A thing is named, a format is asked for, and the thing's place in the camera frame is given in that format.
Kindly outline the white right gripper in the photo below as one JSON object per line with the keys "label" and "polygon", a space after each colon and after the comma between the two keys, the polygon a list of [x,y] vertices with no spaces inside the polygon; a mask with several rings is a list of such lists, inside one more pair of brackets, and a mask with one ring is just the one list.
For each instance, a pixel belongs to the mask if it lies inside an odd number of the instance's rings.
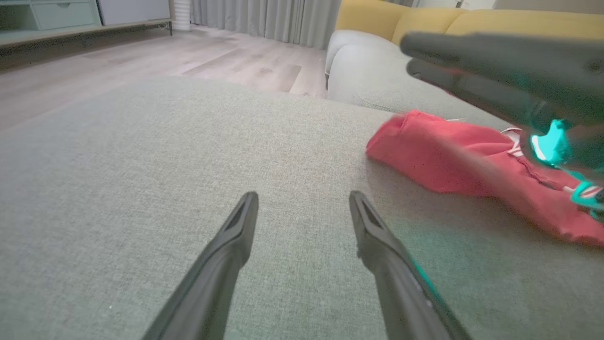
{"label": "white right gripper", "polygon": [[602,103],[602,41],[412,32],[400,48],[412,58],[410,76],[529,128],[527,159],[578,180],[571,201],[603,222],[603,124],[572,123],[557,105],[542,100]]}

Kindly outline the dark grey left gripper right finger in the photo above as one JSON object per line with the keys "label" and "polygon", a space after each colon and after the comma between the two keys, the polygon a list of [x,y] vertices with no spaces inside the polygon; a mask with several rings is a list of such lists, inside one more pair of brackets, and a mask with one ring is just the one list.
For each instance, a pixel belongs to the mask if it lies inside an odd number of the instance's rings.
{"label": "dark grey left gripper right finger", "polygon": [[391,340],[468,340],[470,334],[360,191],[349,196],[357,255],[375,276]]}

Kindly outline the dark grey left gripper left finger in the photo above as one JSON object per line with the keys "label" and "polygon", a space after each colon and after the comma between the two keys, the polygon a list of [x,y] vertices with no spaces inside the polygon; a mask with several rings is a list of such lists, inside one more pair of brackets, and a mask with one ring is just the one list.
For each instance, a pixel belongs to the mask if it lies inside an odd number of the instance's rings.
{"label": "dark grey left gripper left finger", "polygon": [[257,192],[241,196],[151,323],[145,340],[222,340],[240,270],[250,258]]}

